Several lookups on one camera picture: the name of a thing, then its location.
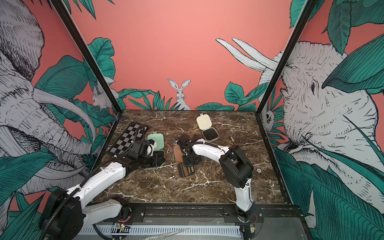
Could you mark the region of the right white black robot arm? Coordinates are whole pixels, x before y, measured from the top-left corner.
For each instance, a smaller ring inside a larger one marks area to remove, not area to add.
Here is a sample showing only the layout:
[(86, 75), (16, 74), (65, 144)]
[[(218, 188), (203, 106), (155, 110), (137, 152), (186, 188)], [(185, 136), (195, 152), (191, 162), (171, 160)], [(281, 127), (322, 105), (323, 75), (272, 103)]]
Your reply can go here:
[(224, 147), (204, 139), (190, 140), (187, 135), (180, 136), (176, 143), (186, 167), (196, 166), (202, 157), (219, 163), (227, 181), (235, 188), (237, 208), (244, 213), (251, 209), (254, 166), (239, 146)]

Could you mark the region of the brown clipper case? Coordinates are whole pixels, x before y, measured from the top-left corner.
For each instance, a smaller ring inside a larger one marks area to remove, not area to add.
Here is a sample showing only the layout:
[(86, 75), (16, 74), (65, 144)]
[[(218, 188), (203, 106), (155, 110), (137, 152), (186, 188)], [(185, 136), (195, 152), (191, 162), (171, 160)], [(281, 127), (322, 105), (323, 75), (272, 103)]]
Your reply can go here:
[(180, 146), (174, 147), (174, 158), (177, 162), (177, 170), (180, 178), (189, 178), (195, 175), (196, 171), (194, 167), (186, 167), (183, 161), (184, 154), (181, 151)]

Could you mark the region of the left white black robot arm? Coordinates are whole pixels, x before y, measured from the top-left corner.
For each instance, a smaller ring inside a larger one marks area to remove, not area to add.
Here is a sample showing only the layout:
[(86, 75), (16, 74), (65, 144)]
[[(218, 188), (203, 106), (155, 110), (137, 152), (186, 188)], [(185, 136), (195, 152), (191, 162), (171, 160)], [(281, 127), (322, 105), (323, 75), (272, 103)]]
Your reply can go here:
[(40, 240), (72, 240), (84, 228), (103, 220), (123, 215), (124, 225), (131, 218), (131, 213), (123, 212), (124, 204), (119, 200), (88, 204), (135, 170), (159, 167), (165, 162), (164, 136), (153, 133), (144, 139), (144, 128), (139, 125), (130, 132), (125, 150), (116, 153), (108, 166), (90, 174), (80, 184), (67, 190), (57, 189), (49, 196), (39, 221)]

